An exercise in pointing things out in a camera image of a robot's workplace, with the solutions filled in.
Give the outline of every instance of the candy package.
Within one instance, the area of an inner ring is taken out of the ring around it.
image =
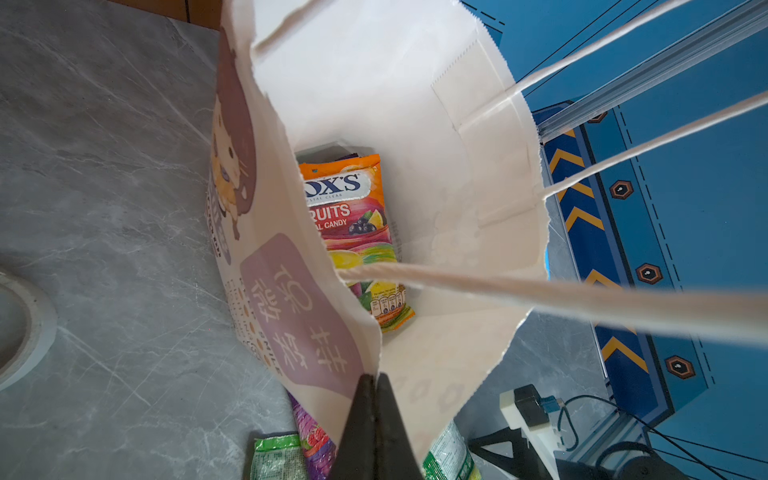
[[[397,261],[384,208],[379,155],[300,168],[306,204],[336,268]],[[376,281],[347,286],[383,332],[398,329],[414,316],[403,285]]]
[[[297,434],[257,439],[250,480],[307,480],[299,442]]]
[[[301,450],[306,460],[306,472],[310,480],[326,480],[336,460],[336,445],[328,438],[328,434],[315,419],[299,405],[289,393],[293,417],[299,429]]]
[[[454,422],[429,449],[422,464],[425,480],[482,480],[475,460]]]

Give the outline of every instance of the paper bag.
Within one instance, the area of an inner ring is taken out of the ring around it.
[[[207,219],[237,338],[336,442],[359,375],[386,372],[423,458],[529,309],[410,289],[416,317],[382,337],[334,272],[294,152],[337,143],[381,155],[400,261],[544,280],[536,127],[518,94],[458,133],[514,84],[459,2],[337,0],[257,55],[301,6],[223,6]],[[522,213],[484,220],[521,200]]]

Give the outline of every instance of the gray marble floor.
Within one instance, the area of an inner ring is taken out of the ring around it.
[[[239,478],[252,432],[295,427],[234,339],[207,241],[215,32],[96,0],[2,12],[0,264],[48,293],[59,328],[0,392],[0,476]],[[553,225],[553,275],[569,278]],[[604,394],[590,327],[532,315],[462,433],[501,428],[498,394],[529,382]]]

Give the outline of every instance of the dashed line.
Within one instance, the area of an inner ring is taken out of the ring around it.
[[[712,367],[710,367],[710,359],[707,358],[707,352],[704,352],[704,344],[701,342],[701,339],[699,339],[699,346],[701,346],[701,355],[704,357],[704,362],[707,364],[707,371],[710,373],[710,378],[712,379],[712,385],[716,385],[715,382],[715,375],[712,374]]]
[[[618,112],[619,116],[621,117],[621,123],[624,124],[624,133],[627,134],[627,139],[629,140],[629,143],[632,142],[632,136],[629,133],[629,128],[627,127],[627,121],[624,119],[624,112],[621,111],[621,105],[616,106],[616,111]],[[640,171],[640,176],[643,179],[643,183],[645,183],[645,191],[648,193],[648,202],[650,203],[650,207],[654,210],[654,216],[656,217],[657,224],[659,226],[659,231],[661,232],[661,237],[664,239],[664,246],[667,248],[667,253],[670,257],[670,263],[672,264],[672,268],[674,269],[675,277],[677,278],[677,288],[680,289],[680,291],[684,291],[684,288],[682,285],[680,285],[680,274],[677,272],[677,266],[674,264],[674,258],[672,257],[672,249],[670,248],[669,243],[667,242],[667,235],[664,233],[664,228],[661,226],[661,222],[659,219],[659,213],[656,210],[656,205],[654,204],[654,198],[650,195],[650,188],[648,187],[647,180],[645,179],[645,172],[643,172],[643,167],[640,165],[640,158],[635,157],[634,163],[637,165],[637,169]]]

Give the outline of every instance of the yellow chevron pattern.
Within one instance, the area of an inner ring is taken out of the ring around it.
[[[615,336],[612,336],[608,343],[602,349],[603,361],[608,360],[608,357],[616,353],[616,351],[622,352],[628,359],[632,360],[637,366],[645,370],[648,373],[648,365],[638,354],[630,350],[630,348],[619,342]]]
[[[594,198],[594,192],[592,191],[592,189],[590,187],[587,187],[584,184],[575,184],[571,188],[573,188],[574,190],[576,190],[579,193],[582,193],[582,194],[586,195],[587,197]],[[563,201],[563,197],[565,197],[565,192],[567,192],[567,191],[568,191],[568,189],[566,188],[565,190],[563,190],[561,192],[558,192],[558,202],[562,202]]]
[[[554,151],[554,155],[552,156],[552,162],[550,162],[549,164],[550,172],[554,172],[554,169],[557,168],[558,164],[560,163],[560,160],[571,162],[572,164],[578,165],[579,167],[584,166],[584,159],[582,159],[578,155],[569,154],[567,151],[560,150],[558,148],[556,151]]]
[[[588,223],[591,223],[592,225],[595,225],[600,230],[605,230],[605,227],[603,227],[603,220],[600,220],[595,215],[588,214],[579,207],[574,207],[574,209],[571,210],[571,213],[568,215],[567,220],[565,221],[566,231],[570,232],[571,227],[573,227],[574,223],[576,223],[576,220],[580,218]]]
[[[608,278],[607,276],[603,275],[602,273],[598,272],[597,270],[592,270],[589,275],[587,275],[587,278],[584,279],[584,283],[587,285],[592,285],[594,283],[599,283],[603,286],[607,286],[609,288],[618,288],[621,289],[621,285],[618,283],[615,283],[613,280]]]

